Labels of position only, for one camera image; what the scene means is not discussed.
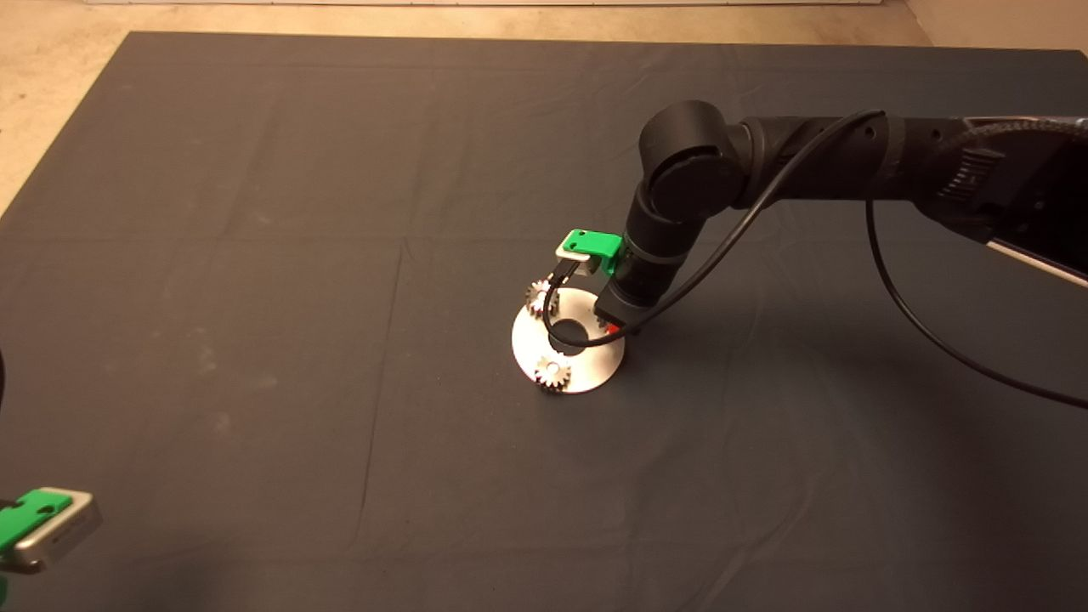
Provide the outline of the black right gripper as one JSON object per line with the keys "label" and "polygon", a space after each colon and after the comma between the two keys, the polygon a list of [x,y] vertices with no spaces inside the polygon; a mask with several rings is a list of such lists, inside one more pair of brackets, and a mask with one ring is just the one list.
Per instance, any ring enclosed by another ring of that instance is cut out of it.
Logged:
{"label": "black right gripper", "polygon": [[595,316],[615,334],[642,319],[660,302],[660,276],[615,272],[595,302]]}

